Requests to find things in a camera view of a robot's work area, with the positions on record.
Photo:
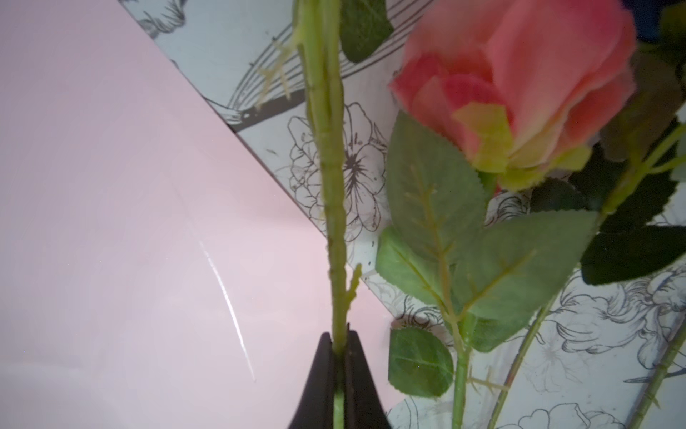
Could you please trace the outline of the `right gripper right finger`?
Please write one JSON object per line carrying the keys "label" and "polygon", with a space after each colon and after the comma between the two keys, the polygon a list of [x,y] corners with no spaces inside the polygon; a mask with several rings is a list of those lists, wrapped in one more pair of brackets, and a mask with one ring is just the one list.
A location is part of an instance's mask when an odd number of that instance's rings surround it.
{"label": "right gripper right finger", "polygon": [[344,353],[346,429],[391,429],[356,331],[348,331]]}

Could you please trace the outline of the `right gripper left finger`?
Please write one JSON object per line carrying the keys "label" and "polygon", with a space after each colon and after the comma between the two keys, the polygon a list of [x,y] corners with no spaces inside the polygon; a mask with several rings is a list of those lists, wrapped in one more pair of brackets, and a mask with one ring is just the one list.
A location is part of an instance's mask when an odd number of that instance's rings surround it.
{"label": "right gripper left finger", "polygon": [[324,332],[289,429],[332,429],[335,387],[336,359],[332,338]]}

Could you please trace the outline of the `white fake rose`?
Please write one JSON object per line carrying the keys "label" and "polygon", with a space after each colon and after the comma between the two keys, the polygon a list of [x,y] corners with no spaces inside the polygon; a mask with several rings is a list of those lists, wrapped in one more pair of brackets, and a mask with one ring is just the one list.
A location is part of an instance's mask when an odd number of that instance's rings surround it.
{"label": "white fake rose", "polygon": [[344,93],[339,65],[341,3],[339,1],[296,1],[293,4],[293,32],[280,47],[277,63],[263,72],[266,80],[282,70],[283,62],[297,52],[305,75],[307,119],[320,157],[323,210],[325,215],[332,296],[332,350],[336,359],[333,428],[344,427],[344,353],[351,330],[347,316],[357,296],[362,268],[348,276],[347,228],[344,209],[343,163]]}

